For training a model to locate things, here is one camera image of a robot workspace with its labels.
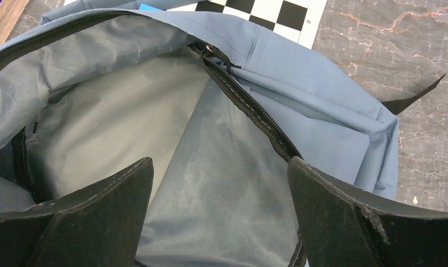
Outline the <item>blue student backpack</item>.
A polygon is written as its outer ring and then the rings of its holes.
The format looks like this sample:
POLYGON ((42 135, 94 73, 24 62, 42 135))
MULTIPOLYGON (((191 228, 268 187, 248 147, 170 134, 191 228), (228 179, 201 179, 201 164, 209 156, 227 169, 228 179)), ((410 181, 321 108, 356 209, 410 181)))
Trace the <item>blue student backpack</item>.
POLYGON ((0 213, 149 157, 133 266, 311 266, 289 162, 394 201, 398 114, 328 58, 180 1, 77 1, 0 46, 0 213))

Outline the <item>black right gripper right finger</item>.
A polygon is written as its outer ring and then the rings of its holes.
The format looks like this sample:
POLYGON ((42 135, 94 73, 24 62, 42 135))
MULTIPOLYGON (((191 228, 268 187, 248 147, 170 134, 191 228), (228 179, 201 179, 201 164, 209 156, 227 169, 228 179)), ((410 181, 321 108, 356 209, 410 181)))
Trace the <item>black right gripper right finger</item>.
POLYGON ((311 266, 448 266, 448 212, 377 196, 297 157, 287 176, 311 266))

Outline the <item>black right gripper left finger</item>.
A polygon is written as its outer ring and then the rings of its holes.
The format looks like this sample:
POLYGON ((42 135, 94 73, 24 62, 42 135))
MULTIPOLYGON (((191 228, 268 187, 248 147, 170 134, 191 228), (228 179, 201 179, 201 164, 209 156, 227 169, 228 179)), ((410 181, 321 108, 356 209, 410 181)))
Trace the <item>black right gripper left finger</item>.
POLYGON ((63 197, 0 213, 0 266, 133 266, 153 174, 145 157, 63 197))

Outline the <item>purple cover book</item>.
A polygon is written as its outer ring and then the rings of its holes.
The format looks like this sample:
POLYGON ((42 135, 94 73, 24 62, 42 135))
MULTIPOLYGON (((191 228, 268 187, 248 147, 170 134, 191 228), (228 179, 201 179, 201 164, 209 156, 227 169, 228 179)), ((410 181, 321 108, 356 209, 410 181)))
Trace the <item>purple cover book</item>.
POLYGON ((29 0, 7 0, 0 4, 0 45, 8 40, 9 34, 19 20, 29 0))

